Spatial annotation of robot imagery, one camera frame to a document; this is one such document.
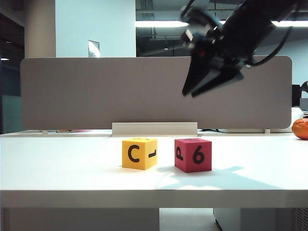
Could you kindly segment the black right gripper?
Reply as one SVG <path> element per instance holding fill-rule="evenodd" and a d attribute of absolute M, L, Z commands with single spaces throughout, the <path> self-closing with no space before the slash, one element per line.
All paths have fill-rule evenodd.
<path fill-rule="evenodd" d="M 252 25 L 191 26 L 191 63 L 182 94 L 197 97 L 243 80 L 234 68 L 247 62 L 256 47 L 257 30 Z M 233 69 L 222 69 L 224 65 Z"/>

